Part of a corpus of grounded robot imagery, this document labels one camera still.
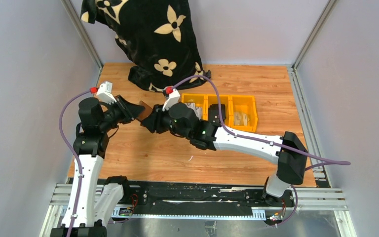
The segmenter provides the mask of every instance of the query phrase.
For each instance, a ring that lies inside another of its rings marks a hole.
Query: yellow storage tray
[[[226,126],[246,132],[256,131],[258,115],[253,95],[220,95],[220,100],[226,106]],[[215,94],[183,93],[181,102],[194,102],[197,107],[203,107],[203,119],[208,120],[208,108],[212,104],[217,104],[218,100]],[[242,112],[248,116],[249,121],[246,126],[234,125],[234,112]]]

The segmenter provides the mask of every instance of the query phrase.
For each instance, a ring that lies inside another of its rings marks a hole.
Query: black fabric with flower pattern
[[[136,66],[128,79],[143,90],[161,92],[192,75],[205,75],[192,29],[188,0],[83,0],[82,21],[107,25]],[[194,78],[179,89],[202,85]]]

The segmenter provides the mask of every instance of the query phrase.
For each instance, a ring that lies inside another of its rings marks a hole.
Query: gray wall
[[[327,0],[189,0],[204,63],[293,63]],[[72,0],[80,12],[82,0]],[[101,60],[128,62],[100,23],[84,23]]]
[[[38,236],[72,157],[59,135],[60,110],[96,79],[59,0],[0,1],[0,236]],[[76,113],[64,121],[70,138]]]
[[[357,234],[379,236],[379,1],[340,0],[299,74]]]

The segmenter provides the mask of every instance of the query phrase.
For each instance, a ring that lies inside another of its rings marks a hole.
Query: wooden table
[[[143,91],[127,80],[132,66],[105,64],[99,83],[112,82],[112,94],[120,94],[131,103],[143,100],[149,106],[163,104],[165,98],[161,93]],[[305,144],[286,67],[205,65],[205,68],[211,70],[221,94],[255,96],[256,133],[283,135],[291,131]],[[205,83],[181,93],[213,94],[214,90]],[[169,132],[151,134],[135,121],[120,125],[110,140],[99,177],[125,175],[133,180],[263,185],[275,170],[276,165],[261,158],[228,151],[202,151]],[[311,171],[306,172],[303,185],[315,187]]]

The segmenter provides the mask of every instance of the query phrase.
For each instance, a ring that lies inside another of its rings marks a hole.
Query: wooden tabletop
[[[163,104],[165,98],[161,93],[143,91],[128,81],[132,66],[105,64],[99,83],[112,82],[112,94],[120,94],[131,103],[142,100],[150,106]],[[285,131],[291,131],[305,144],[286,67],[204,65],[204,68],[211,70],[221,94],[255,96],[256,133],[284,135]],[[181,93],[213,94],[214,90],[206,83]],[[133,180],[263,185],[275,170],[276,165],[264,159],[229,151],[202,151],[169,132],[151,134],[134,121],[120,125],[111,138],[99,177],[125,175]],[[73,175],[73,166],[69,175]],[[316,186],[311,171],[306,172],[303,186]]]

